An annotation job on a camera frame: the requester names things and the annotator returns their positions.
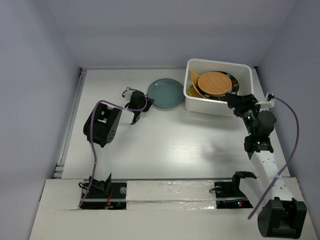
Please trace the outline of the striped rim round plate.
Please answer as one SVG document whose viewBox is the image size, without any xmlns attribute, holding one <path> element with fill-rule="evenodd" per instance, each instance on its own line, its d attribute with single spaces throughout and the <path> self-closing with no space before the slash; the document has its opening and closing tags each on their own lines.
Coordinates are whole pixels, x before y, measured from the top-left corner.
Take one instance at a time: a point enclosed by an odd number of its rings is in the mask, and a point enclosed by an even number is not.
<svg viewBox="0 0 320 240">
<path fill-rule="evenodd" d="M 229 77 L 231 79 L 232 89 L 228 93 L 231 93 L 231 94 L 234 94 L 234 95 L 236 95 L 238 93 L 240 85 L 239 85 L 238 80 L 234 76 L 232 76 L 229 73 L 222 72 L 222 71 L 214 71 L 214 72 L 223 73 L 223 74 L 225 74 L 227 77 Z M 226 94 L 227 93 L 225 93 L 224 95 L 210 95 L 210 94 L 205 93 L 204 91 L 202 91 L 199 87 L 198 87 L 197 91 L 206 99 L 215 100 L 215 101 L 226 101 Z"/>
</svg>

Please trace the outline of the round orange woven plate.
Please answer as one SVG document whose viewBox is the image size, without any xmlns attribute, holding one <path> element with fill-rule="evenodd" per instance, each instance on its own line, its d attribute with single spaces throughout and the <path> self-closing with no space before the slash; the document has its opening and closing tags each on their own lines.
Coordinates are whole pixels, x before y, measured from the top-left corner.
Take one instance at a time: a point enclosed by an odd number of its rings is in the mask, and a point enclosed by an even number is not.
<svg viewBox="0 0 320 240">
<path fill-rule="evenodd" d="M 222 96 L 232 89 L 231 79 L 217 71 L 202 74 L 197 81 L 197 85 L 203 92 L 213 96 Z"/>
</svg>

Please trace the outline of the green yellow bamboo tray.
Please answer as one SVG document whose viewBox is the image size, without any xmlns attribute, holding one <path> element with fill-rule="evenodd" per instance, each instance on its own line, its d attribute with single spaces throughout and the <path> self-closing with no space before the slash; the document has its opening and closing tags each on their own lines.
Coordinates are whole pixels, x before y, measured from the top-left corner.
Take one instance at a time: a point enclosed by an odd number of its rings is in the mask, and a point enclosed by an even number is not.
<svg viewBox="0 0 320 240">
<path fill-rule="evenodd" d="M 191 85 L 187 90 L 186 93 L 188 96 L 190 97 L 194 97 L 194 98 L 203 98 L 203 96 L 197 91 L 197 89 L 195 89 L 195 87 L 193 85 Z"/>
</svg>

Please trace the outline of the orange fish-shaped woven basket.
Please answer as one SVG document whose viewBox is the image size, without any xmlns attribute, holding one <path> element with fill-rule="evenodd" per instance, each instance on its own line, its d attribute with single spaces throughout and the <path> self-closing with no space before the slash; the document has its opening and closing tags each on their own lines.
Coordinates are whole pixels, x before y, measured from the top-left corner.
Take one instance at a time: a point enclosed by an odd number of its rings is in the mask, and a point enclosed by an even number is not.
<svg viewBox="0 0 320 240">
<path fill-rule="evenodd" d="M 199 86 L 198 86 L 198 80 L 200 78 L 200 76 L 194 71 L 193 68 L 190 68 L 189 69 L 190 71 L 190 74 L 191 74 L 191 81 L 192 81 L 192 87 L 196 90 L 199 89 Z"/>
</svg>

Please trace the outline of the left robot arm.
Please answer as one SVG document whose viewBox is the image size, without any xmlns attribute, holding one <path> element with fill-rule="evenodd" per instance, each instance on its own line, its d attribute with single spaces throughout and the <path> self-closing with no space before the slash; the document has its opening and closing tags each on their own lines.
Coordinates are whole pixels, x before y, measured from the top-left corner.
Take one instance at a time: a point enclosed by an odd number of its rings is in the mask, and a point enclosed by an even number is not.
<svg viewBox="0 0 320 240">
<path fill-rule="evenodd" d="M 95 193 L 101 198 L 110 194 L 111 167 L 110 161 L 104 157 L 106 146 L 114 140 L 119 124 L 136 124 L 142 113 L 146 113 L 155 101 L 133 88 L 127 88 L 122 97 L 129 98 L 125 106 L 99 100 L 83 126 L 83 133 L 93 153 L 92 174 L 88 183 L 80 184 L 86 194 Z"/>
</svg>

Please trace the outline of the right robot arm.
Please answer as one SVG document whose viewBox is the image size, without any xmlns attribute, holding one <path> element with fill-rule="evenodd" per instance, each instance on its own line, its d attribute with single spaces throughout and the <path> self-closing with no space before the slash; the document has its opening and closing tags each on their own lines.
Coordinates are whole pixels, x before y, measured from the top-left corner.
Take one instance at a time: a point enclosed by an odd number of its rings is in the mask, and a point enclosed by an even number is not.
<svg viewBox="0 0 320 240">
<path fill-rule="evenodd" d="M 270 135 L 277 121 L 274 114 L 261 110 L 262 103 L 253 94 L 226 94 L 227 105 L 235 116 L 240 117 L 247 129 L 244 150 L 254 165 L 257 175 L 252 172 L 237 172 L 240 179 L 230 183 L 235 196 L 247 197 L 254 207 L 247 217 L 257 216 L 257 226 L 265 238 L 299 239 L 307 207 L 295 199 L 282 178 L 284 165 L 278 168 Z"/>
</svg>

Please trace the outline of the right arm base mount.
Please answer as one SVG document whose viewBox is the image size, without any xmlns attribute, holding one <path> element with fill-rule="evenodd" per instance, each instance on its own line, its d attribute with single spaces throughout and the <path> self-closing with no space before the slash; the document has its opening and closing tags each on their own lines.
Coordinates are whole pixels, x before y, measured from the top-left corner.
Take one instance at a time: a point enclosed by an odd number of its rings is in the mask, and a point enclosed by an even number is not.
<svg viewBox="0 0 320 240">
<path fill-rule="evenodd" d="M 231 181 L 216 181 L 209 192 L 215 194 L 218 210 L 253 208 L 247 197 L 240 190 L 234 189 Z"/>
</svg>

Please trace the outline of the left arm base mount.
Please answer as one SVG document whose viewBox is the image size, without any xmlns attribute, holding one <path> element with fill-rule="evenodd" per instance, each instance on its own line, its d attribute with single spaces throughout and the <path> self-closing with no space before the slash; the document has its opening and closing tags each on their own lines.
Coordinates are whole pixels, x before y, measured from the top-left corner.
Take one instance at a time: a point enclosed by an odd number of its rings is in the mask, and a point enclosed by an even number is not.
<svg viewBox="0 0 320 240">
<path fill-rule="evenodd" d="M 111 183 L 108 193 L 91 187 L 83 204 L 83 210 L 126 210 L 127 209 L 127 182 L 116 181 Z"/>
</svg>

